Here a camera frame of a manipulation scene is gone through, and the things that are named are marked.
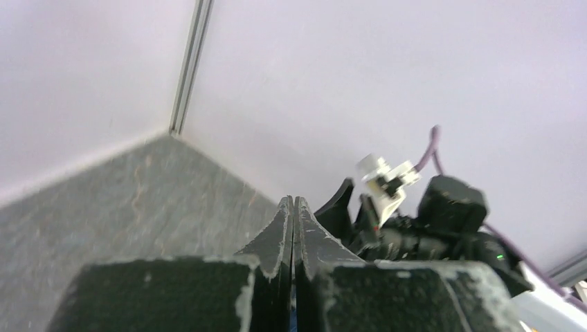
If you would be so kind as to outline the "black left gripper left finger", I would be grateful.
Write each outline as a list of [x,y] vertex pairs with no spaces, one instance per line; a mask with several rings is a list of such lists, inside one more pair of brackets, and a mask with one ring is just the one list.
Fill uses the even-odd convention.
[[250,331],[288,331],[291,310],[294,199],[282,198],[273,220],[238,251],[259,260],[251,300]]

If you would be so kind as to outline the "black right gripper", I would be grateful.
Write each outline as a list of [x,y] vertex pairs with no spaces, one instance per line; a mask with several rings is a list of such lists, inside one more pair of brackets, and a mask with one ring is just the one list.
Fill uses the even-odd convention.
[[447,260],[451,256],[451,238],[447,234],[418,228],[409,216],[390,217],[383,225],[373,200],[367,194],[359,197],[361,206],[353,222],[348,205],[354,190],[352,178],[345,178],[333,195],[314,215],[333,237],[366,261],[430,261]]

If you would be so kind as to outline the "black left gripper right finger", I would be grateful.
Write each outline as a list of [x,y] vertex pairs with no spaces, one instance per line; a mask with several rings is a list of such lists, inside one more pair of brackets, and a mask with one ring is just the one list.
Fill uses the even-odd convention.
[[339,289],[336,268],[363,267],[316,219],[305,198],[294,201],[294,268],[296,319],[299,331],[331,331],[329,312],[336,307]]

